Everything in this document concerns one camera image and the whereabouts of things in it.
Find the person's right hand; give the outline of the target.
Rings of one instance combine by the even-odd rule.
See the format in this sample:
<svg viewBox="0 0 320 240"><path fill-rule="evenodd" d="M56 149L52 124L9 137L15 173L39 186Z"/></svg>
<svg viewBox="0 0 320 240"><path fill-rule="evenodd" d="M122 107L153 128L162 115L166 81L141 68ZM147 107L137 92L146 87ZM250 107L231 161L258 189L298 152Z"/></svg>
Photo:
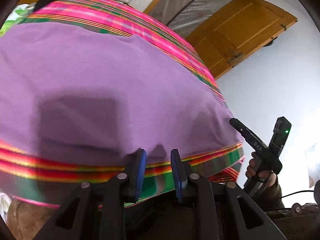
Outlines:
<svg viewBox="0 0 320 240"><path fill-rule="evenodd" d="M255 152L251 153L252 159L249 161L247 170L245 172L245 175L247 178L251 178L256 175L257 170L257 158ZM272 187L277 179L277 175L269 170L261 171L258 175L261 179L267 179L266 188Z"/></svg>

